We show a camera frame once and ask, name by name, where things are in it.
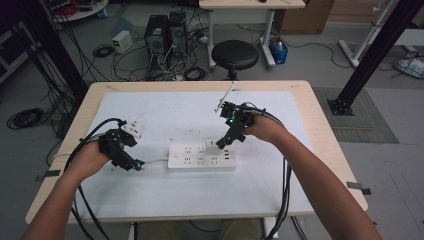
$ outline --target black round stool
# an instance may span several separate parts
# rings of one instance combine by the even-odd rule
[[[215,45],[212,59],[216,65],[228,70],[229,80],[236,80],[235,70],[244,70],[255,66],[259,53],[254,46],[239,40],[228,40]]]

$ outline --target floor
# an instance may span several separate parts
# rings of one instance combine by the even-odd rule
[[[172,8],[169,4],[148,5],[131,3],[126,6],[108,7],[109,17],[99,20],[95,16],[72,23],[75,35],[85,54],[91,57],[91,51],[98,45],[110,43],[110,39],[120,30],[129,28],[132,32],[144,33],[146,14],[167,14]],[[200,22],[206,25],[205,16]],[[242,25],[252,29],[261,29],[263,25]],[[334,52],[334,61],[342,66],[349,62],[337,45],[344,39],[353,48],[366,34],[366,24],[328,23],[319,35],[287,35],[284,39],[291,45],[301,46],[307,43],[324,44]],[[216,26],[215,41],[224,39],[242,39],[254,41],[257,32],[242,30],[236,25]],[[80,64],[75,47],[63,31],[60,33],[64,45],[77,66]],[[198,65],[208,69],[205,47],[197,51]],[[353,73],[353,68],[341,68],[331,61],[331,51],[320,45],[308,45],[302,48],[289,48],[287,61],[267,71],[263,56],[259,63],[248,70],[239,72],[240,80],[306,80],[313,87],[344,87]],[[401,59],[405,51],[397,46],[387,54],[380,65],[381,69],[390,69],[391,63]],[[123,66],[135,69],[146,66],[146,54],[143,51],[128,55]],[[111,79],[112,59],[98,59],[95,66],[107,78]],[[365,88],[372,100],[399,140],[399,144],[365,144],[341,142],[340,146],[358,180],[370,188],[371,195],[366,199],[369,204],[367,213],[375,222],[384,239],[423,239],[424,238],[424,81],[409,76],[394,77],[395,70],[376,70]],[[225,78],[225,71],[216,69],[209,80]],[[84,80],[105,81],[95,73]],[[59,141],[49,124],[23,130],[6,128],[7,119],[25,109],[49,108],[44,96],[48,88],[32,62],[25,62],[7,81],[0,86],[0,232],[3,239],[17,239],[26,229],[25,215],[41,183],[37,175],[48,170],[45,163],[50,149]],[[329,239],[316,216],[299,216],[302,228],[311,239]],[[219,222],[195,221],[203,229],[216,229]],[[129,224],[104,224],[111,239],[128,239]],[[188,222],[182,222],[181,228],[186,239],[211,239],[214,234],[200,232]],[[89,231],[96,239],[102,239],[96,229],[89,225]],[[279,230],[281,239],[300,239],[290,220],[283,223]],[[78,226],[68,227],[66,239],[84,239]]]

